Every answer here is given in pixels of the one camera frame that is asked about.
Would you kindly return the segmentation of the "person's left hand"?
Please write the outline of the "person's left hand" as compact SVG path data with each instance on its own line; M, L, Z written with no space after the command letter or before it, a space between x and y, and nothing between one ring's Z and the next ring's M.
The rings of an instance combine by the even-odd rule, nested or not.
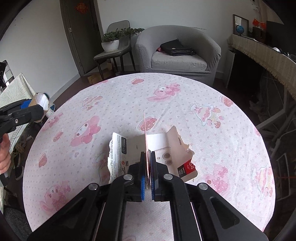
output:
M10 156L10 140L7 133L2 137L1 149L0 149L0 173L3 174L8 171L11 164Z

